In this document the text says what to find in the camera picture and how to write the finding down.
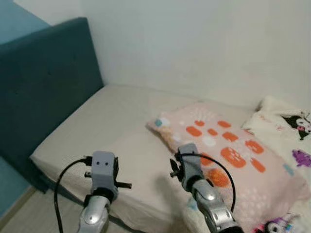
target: bed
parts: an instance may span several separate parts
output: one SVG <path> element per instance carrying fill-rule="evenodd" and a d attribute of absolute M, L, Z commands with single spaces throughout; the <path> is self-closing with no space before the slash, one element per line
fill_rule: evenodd
<path fill-rule="evenodd" d="M 45 192 L 71 161 L 112 151 L 119 157 L 118 180 L 133 189 L 120 189 L 111 214 L 149 233 L 187 232 L 180 212 L 189 194 L 170 178 L 171 152 L 145 124 L 199 99 L 103 87 L 85 18 L 2 45 L 0 72 L 0 153 L 31 185 Z M 238 125 L 252 115 L 250 109 L 208 102 Z M 69 170 L 61 194 L 81 203 L 90 190 L 88 169 Z"/>

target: white mattress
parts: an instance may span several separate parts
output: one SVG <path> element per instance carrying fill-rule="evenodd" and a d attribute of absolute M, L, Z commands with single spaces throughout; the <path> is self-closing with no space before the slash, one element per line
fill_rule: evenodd
<path fill-rule="evenodd" d="M 133 183 L 119 189 L 111 213 L 130 227 L 148 233 L 186 232 L 180 208 L 190 195 L 169 176 L 172 156 L 163 142 L 146 129 L 146 122 L 163 111 L 198 101 L 151 89 L 108 85 L 99 90 L 35 150 L 31 159 L 52 180 L 70 162 L 94 151 L 112 151 L 119 157 L 117 180 Z M 212 101 L 214 110 L 242 125 L 252 111 Z M 84 200 L 91 180 L 85 165 L 72 167 L 62 185 Z"/>

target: upholstered headboard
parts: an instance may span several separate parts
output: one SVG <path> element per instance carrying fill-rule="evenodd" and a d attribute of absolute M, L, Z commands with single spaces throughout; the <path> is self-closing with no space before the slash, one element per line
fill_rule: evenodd
<path fill-rule="evenodd" d="M 0 155 L 45 191 L 29 159 L 73 111 L 103 87 L 86 18 L 0 46 Z"/>

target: floor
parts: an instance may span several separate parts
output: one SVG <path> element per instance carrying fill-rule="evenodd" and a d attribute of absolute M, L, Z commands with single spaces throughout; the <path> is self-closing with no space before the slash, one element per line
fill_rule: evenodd
<path fill-rule="evenodd" d="M 59 196 L 59 208 L 65 233 L 76 233 L 82 207 Z M 53 192 L 35 192 L 0 233 L 57 233 L 58 225 L 53 205 Z M 110 222 L 107 233 L 128 233 Z"/>

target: pillowcase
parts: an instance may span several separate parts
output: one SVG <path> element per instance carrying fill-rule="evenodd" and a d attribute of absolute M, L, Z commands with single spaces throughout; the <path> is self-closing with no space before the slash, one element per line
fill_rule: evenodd
<path fill-rule="evenodd" d="M 248 131 L 212 112 L 208 104 L 195 103 L 162 113 L 148 126 L 159 132 L 174 152 L 192 142 L 199 153 L 228 169 L 236 186 L 234 217 L 245 232 L 285 215 L 296 200 L 310 198 L 306 181 L 281 157 Z M 206 159 L 201 160 L 201 168 L 230 208 L 233 195 L 226 173 Z"/>

